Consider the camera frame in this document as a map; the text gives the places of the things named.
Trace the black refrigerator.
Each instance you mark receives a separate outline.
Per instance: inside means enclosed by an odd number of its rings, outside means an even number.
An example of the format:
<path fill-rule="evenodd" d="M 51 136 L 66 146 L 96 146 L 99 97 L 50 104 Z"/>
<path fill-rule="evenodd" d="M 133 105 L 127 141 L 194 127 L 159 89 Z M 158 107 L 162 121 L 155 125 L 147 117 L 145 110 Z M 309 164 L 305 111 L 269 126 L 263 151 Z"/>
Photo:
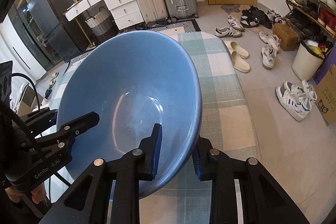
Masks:
<path fill-rule="evenodd" d="M 76 20 L 69 21 L 64 15 L 72 4 L 73 0 L 30 0 L 27 4 L 47 45 L 65 62 L 89 46 Z"/>

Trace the white high-top sneakers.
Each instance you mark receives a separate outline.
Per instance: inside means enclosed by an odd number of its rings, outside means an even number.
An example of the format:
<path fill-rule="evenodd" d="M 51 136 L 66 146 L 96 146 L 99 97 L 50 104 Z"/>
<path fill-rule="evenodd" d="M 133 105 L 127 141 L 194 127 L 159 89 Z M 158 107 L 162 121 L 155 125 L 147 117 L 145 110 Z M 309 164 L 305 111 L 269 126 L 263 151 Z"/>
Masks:
<path fill-rule="evenodd" d="M 302 80 L 301 85 L 285 81 L 275 92 L 280 105 L 298 122 L 306 118 L 317 101 L 317 93 L 307 80 Z"/>

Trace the cardboard box with cat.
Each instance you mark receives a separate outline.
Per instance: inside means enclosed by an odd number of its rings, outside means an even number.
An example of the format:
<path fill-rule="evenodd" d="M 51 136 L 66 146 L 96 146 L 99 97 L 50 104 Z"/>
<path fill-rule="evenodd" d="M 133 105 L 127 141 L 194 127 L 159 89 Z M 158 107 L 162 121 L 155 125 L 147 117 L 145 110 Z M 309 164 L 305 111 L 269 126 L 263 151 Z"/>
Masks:
<path fill-rule="evenodd" d="M 317 101 L 315 102 L 319 112 L 327 125 L 335 123 L 336 120 L 336 79 L 335 64 L 329 67 L 323 79 L 315 88 Z"/>

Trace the woven laundry basket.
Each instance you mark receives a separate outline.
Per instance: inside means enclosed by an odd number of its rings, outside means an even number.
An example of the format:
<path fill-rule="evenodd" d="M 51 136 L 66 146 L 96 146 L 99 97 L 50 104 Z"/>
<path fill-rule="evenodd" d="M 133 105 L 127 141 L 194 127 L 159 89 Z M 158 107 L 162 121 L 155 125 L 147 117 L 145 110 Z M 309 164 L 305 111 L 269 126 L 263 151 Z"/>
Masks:
<path fill-rule="evenodd" d="M 100 7 L 99 12 L 95 16 L 88 17 L 85 23 L 101 43 L 115 37 L 119 33 L 114 17 L 103 6 Z"/>

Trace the small brown cardboard box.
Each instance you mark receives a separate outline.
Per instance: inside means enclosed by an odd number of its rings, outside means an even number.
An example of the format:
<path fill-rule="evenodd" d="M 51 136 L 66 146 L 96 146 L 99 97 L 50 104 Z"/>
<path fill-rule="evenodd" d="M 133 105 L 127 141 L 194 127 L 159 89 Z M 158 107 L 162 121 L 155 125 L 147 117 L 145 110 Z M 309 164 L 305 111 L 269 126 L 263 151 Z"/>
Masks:
<path fill-rule="evenodd" d="M 287 25 L 276 23 L 273 26 L 273 34 L 280 39 L 280 48 L 283 51 L 293 51 L 299 44 L 299 36 Z"/>

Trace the white drawer desk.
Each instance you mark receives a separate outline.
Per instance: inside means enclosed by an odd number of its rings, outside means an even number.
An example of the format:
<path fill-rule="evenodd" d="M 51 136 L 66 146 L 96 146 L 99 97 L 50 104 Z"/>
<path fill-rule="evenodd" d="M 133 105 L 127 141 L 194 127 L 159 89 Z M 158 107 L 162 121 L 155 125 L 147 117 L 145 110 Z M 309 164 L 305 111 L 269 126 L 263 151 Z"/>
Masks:
<path fill-rule="evenodd" d="M 136 0 L 80 0 L 70 6 L 64 15 L 70 22 L 98 5 L 102 5 L 109 11 L 120 31 L 144 22 Z"/>

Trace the purple bag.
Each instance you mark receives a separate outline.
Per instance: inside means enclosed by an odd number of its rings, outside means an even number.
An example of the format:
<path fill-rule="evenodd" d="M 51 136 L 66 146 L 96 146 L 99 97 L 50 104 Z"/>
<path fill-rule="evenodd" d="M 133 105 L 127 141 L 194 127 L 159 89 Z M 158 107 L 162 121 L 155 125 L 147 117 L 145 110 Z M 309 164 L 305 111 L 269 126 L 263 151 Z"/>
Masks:
<path fill-rule="evenodd" d="M 336 59 L 336 44 L 334 44 L 333 48 L 329 52 L 323 64 L 319 67 L 318 71 L 314 74 L 313 80 L 316 84 L 318 84 L 323 77 L 326 75 L 329 67 L 335 64 Z"/>

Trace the large blue bowl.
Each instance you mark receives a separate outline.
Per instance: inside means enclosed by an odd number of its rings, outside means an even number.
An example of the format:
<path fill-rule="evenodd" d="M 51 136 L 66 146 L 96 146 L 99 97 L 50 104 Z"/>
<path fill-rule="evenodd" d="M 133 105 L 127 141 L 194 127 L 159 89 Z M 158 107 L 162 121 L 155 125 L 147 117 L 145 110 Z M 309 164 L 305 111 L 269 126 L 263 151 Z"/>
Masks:
<path fill-rule="evenodd" d="M 158 170 L 139 184 L 144 198 L 164 187 L 188 161 L 202 122 L 197 70 L 187 51 L 165 34 L 132 31 L 93 50 L 70 77 L 58 107 L 59 126 L 95 112 L 99 123 L 76 137 L 72 178 L 95 159 L 119 159 L 162 126 Z"/>

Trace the white trash bin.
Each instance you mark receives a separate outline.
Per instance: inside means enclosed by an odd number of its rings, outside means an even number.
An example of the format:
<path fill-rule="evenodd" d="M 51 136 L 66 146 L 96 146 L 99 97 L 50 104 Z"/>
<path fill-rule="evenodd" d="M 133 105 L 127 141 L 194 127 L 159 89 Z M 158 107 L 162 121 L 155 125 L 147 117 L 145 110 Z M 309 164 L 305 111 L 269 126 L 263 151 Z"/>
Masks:
<path fill-rule="evenodd" d="M 292 63 L 292 70 L 300 80 L 309 80 L 321 66 L 325 54 L 319 44 L 310 39 L 300 43 Z"/>

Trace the shoe rack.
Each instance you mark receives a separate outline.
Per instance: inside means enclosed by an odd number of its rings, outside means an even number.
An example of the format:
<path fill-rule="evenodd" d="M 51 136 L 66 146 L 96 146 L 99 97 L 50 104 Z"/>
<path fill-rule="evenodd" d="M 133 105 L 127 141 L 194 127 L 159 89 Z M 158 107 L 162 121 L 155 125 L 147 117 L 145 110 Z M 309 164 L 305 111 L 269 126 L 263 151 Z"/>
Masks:
<path fill-rule="evenodd" d="M 302 38 L 335 42 L 334 0 L 285 0 L 289 12 L 285 22 Z"/>

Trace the cream slipper pair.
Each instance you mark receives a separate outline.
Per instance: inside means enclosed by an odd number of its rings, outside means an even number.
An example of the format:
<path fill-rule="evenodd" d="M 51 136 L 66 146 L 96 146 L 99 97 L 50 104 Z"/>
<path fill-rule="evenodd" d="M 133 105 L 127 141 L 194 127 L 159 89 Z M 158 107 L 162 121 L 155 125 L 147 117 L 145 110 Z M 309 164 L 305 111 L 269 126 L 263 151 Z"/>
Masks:
<path fill-rule="evenodd" d="M 246 59 L 249 58 L 249 52 L 236 42 L 224 40 L 223 43 L 230 54 L 234 68 L 241 73 L 250 72 L 251 66 L 246 62 Z"/>

